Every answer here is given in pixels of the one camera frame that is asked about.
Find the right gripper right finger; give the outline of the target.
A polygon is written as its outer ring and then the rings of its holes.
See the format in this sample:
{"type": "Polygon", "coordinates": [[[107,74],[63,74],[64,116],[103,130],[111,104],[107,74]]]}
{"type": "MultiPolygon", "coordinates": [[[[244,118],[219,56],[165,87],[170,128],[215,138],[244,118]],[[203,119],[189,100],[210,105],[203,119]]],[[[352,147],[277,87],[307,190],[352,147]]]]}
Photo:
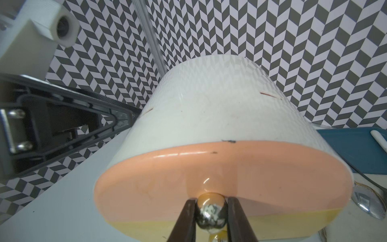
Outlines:
{"type": "Polygon", "coordinates": [[[228,198],[227,235],[229,242],[258,242],[241,203],[236,197],[228,198]]]}

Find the white handled utensil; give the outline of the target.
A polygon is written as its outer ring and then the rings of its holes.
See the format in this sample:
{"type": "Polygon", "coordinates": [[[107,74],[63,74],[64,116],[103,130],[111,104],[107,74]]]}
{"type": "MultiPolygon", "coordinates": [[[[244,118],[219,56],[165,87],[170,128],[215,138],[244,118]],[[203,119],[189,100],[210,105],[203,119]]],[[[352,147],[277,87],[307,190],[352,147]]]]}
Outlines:
{"type": "Polygon", "coordinates": [[[383,137],[383,135],[377,130],[372,130],[370,134],[384,150],[384,152],[387,153],[387,140],[383,137]]]}

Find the spoon on cloth left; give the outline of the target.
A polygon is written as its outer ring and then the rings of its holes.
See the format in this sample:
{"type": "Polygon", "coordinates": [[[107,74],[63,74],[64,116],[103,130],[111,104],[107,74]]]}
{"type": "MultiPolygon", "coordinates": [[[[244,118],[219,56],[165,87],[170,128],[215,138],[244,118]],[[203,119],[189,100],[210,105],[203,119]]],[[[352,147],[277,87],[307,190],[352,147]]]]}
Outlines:
{"type": "Polygon", "coordinates": [[[384,220],[387,215],[387,189],[368,176],[363,174],[359,169],[352,165],[345,157],[341,156],[354,171],[366,179],[369,183],[377,187],[382,193],[378,193],[372,187],[367,186],[357,181],[354,182],[353,192],[351,195],[352,201],[365,213],[379,220],[384,220]]]}

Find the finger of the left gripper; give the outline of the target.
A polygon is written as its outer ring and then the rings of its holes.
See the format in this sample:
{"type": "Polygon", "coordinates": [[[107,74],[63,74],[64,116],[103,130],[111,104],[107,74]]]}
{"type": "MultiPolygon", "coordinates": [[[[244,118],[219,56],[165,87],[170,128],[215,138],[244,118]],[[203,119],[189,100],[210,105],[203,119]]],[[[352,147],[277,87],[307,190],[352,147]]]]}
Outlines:
{"type": "Polygon", "coordinates": [[[1,74],[1,179],[24,176],[131,128],[137,107],[26,75],[1,74]]]}

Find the white drawer cabinet shell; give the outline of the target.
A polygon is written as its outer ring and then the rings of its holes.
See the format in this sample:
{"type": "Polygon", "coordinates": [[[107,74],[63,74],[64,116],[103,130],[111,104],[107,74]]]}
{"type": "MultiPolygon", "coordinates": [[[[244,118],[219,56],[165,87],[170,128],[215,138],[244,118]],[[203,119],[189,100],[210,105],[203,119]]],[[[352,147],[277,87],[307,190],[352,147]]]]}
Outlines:
{"type": "Polygon", "coordinates": [[[108,169],[157,150],[221,141],[294,143],[342,161],[260,67],[242,57],[212,55],[164,76],[108,169]]]}

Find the yellow drawer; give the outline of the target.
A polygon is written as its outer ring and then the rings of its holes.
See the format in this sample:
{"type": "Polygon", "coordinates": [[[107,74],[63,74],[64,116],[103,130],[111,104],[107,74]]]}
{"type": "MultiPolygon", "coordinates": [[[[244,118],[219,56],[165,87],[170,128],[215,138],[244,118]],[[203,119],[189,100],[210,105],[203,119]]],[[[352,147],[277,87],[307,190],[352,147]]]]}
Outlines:
{"type": "MultiPolygon", "coordinates": [[[[248,221],[258,240],[305,238],[316,234],[331,223],[339,209],[250,216],[248,221]]],[[[107,222],[116,230],[140,242],[165,242],[175,221],[107,222]]]]}

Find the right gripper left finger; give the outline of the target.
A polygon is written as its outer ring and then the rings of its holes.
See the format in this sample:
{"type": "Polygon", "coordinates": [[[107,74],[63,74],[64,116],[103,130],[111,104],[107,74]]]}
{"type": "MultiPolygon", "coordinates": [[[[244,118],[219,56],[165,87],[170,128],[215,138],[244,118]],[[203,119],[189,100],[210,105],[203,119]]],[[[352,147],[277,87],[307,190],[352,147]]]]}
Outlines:
{"type": "Polygon", "coordinates": [[[167,242],[196,241],[196,200],[186,201],[167,242]]]}

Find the orange top drawer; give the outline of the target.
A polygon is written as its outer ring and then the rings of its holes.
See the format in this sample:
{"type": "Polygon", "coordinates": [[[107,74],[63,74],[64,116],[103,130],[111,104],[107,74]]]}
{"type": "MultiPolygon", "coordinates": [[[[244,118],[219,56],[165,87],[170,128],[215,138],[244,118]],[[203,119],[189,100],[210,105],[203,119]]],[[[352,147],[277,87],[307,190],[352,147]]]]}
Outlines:
{"type": "Polygon", "coordinates": [[[204,193],[236,197],[247,216],[343,209],[353,187],[337,157],[274,141],[221,141],[126,158],[97,180],[94,202],[108,222],[175,221],[204,193]]]}

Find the teal tray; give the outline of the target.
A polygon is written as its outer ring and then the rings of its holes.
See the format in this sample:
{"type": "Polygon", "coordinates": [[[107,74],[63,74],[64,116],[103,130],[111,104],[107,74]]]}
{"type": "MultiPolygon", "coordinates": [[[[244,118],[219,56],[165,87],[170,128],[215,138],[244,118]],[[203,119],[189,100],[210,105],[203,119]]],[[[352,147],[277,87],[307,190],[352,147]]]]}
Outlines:
{"type": "Polygon", "coordinates": [[[376,130],[383,138],[387,131],[381,128],[320,129],[319,134],[340,155],[362,173],[387,174],[387,153],[372,137],[376,130]]]}

